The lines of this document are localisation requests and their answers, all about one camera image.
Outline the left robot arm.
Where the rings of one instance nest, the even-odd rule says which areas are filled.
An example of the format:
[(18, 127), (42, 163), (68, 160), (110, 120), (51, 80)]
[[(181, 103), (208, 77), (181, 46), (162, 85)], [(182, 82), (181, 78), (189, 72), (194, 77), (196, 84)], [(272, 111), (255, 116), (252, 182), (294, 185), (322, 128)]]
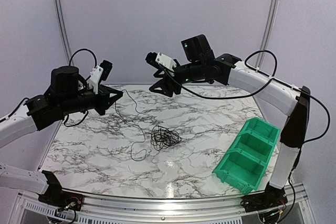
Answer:
[[(87, 115), (89, 110), (95, 110), (105, 115), (123, 96), (122, 91), (101, 84), (111, 70), (112, 63), (106, 60), (96, 63), (87, 78), (71, 64), (53, 69), (44, 94), (23, 98), (13, 112), (1, 118), (1, 147), (55, 122), (66, 123), (73, 113)], [(82, 201), (80, 194), (64, 191), (54, 173), (46, 170), (33, 172), (1, 164), (1, 187), (36, 193), (39, 201), (54, 206), (80, 205)]]

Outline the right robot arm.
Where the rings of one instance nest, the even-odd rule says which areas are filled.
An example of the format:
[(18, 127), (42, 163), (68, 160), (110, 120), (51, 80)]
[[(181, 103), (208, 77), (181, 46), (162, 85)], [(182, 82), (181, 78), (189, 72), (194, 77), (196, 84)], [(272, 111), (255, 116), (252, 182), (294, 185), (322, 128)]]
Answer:
[(218, 82), (242, 89), (248, 97), (256, 96), (287, 116), (274, 171), (260, 194), (263, 206), (273, 206), (285, 193), (285, 184), (298, 164), (302, 147), (308, 143), (310, 101), (314, 98), (309, 88), (283, 82), (274, 73), (267, 74), (231, 54), (215, 57), (203, 34), (183, 40), (181, 44), (188, 60), (184, 65), (161, 52), (147, 54), (145, 60), (157, 69), (154, 77), (158, 79), (150, 91), (172, 97), (180, 94), (186, 83)]

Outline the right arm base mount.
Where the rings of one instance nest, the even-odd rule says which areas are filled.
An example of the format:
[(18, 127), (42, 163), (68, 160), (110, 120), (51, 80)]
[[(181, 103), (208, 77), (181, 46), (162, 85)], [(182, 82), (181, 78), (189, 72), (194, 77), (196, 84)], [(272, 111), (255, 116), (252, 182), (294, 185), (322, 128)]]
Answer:
[(245, 209), (245, 212), (253, 212), (283, 206), (287, 202), (288, 199), (284, 187), (278, 189), (267, 183), (265, 190), (261, 193), (242, 197), (240, 205)]

